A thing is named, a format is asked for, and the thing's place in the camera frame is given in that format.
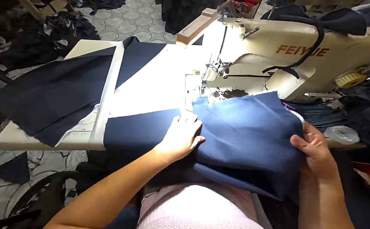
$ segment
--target industrial sewing machine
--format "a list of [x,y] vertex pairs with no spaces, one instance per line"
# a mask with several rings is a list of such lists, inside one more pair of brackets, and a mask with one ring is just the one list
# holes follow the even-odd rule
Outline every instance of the industrial sewing machine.
[[312,55],[293,68],[298,79],[279,69],[263,73],[268,67],[297,62],[318,38],[316,27],[226,18],[220,13],[223,7],[205,9],[178,34],[177,44],[182,46],[204,34],[203,45],[212,53],[206,71],[186,80],[188,99],[209,96],[209,101],[216,101],[266,90],[277,90],[281,99],[294,102],[336,99],[341,97],[335,92],[339,87],[359,84],[370,73],[370,27],[364,36],[325,31]]

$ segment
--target blue fabric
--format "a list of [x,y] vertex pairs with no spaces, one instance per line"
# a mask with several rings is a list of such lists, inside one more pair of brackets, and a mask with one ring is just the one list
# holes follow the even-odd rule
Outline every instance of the blue fabric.
[[[166,44],[141,43],[136,37],[129,37],[123,45],[116,87],[158,55]],[[114,51],[115,47],[111,47],[53,61],[26,73],[0,90],[0,112],[27,135],[54,147],[100,102]]]
[[[213,104],[207,104],[203,97],[193,111],[203,122],[201,135],[206,142],[186,160],[157,174],[155,186],[194,182],[202,175],[274,199],[284,197],[304,158],[289,138],[302,136],[303,129],[300,119],[284,108],[276,92]],[[160,143],[177,115],[179,109],[111,118],[106,125],[105,148],[116,151],[128,164]],[[192,173],[192,167],[199,173]]]
[[202,121],[194,169],[209,179],[282,199],[299,174],[304,155],[289,142],[303,136],[301,120],[285,109],[277,92],[207,104],[193,112]]
[[135,229],[139,218],[140,212],[136,207],[126,206],[104,229]]

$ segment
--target yellow knob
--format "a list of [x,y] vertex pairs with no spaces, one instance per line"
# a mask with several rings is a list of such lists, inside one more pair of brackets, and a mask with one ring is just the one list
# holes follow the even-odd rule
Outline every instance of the yellow knob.
[[350,88],[363,82],[366,77],[363,73],[352,73],[336,79],[335,83],[341,88]]

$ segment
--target workbench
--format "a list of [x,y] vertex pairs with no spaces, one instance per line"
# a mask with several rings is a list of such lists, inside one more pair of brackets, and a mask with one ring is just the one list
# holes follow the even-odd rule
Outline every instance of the workbench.
[[[122,43],[80,40],[65,59],[119,45],[122,46]],[[121,63],[118,59],[123,55],[123,49],[116,49],[100,105],[68,132],[58,146],[51,148],[26,135],[15,123],[10,122],[0,133],[0,149],[105,150],[103,135],[108,118],[184,108],[185,75],[192,74],[193,70],[206,69],[210,55],[203,51],[204,48],[193,45],[183,49],[175,44],[167,44],[160,54],[114,90]]]

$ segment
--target forearm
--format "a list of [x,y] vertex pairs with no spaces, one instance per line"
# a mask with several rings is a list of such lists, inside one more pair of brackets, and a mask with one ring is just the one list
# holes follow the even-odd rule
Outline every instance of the forearm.
[[154,175],[168,165],[154,149],[107,176],[59,211],[45,229],[104,228]]
[[354,229],[337,178],[328,182],[301,174],[299,229]]

